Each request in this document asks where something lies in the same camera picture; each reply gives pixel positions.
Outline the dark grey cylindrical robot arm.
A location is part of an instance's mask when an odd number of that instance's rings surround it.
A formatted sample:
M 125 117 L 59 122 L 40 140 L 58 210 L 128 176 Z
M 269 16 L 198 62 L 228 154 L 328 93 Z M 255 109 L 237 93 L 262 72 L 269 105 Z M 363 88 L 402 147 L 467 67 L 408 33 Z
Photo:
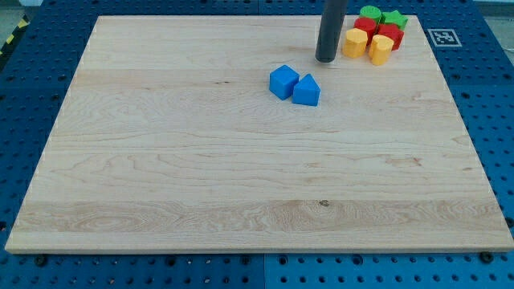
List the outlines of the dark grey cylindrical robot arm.
M 336 57 L 348 2 L 348 0 L 325 2 L 315 53 L 316 60 L 321 63 L 331 63 Z

